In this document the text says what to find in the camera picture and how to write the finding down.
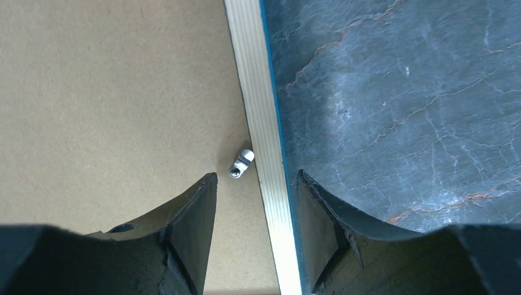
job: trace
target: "cardboard surface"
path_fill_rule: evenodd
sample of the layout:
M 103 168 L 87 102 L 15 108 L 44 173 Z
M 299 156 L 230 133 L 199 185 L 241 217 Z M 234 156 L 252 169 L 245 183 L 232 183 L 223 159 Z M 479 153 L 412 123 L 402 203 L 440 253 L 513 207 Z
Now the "cardboard surface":
M 221 1 L 0 4 L 0 222 L 108 230 L 219 177 L 206 290 L 276 293 Z

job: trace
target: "small metal part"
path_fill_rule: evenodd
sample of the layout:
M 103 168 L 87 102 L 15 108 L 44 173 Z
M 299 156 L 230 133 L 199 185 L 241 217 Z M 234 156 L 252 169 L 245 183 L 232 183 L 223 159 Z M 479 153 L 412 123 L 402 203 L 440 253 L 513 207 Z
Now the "small metal part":
M 253 162 L 253 158 L 255 155 L 249 149 L 245 149 L 241 152 L 241 154 L 237 157 L 237 160 L 230 167 L 230 176 L 232 178 L 239 178 L 241 175 L 248 169 Z

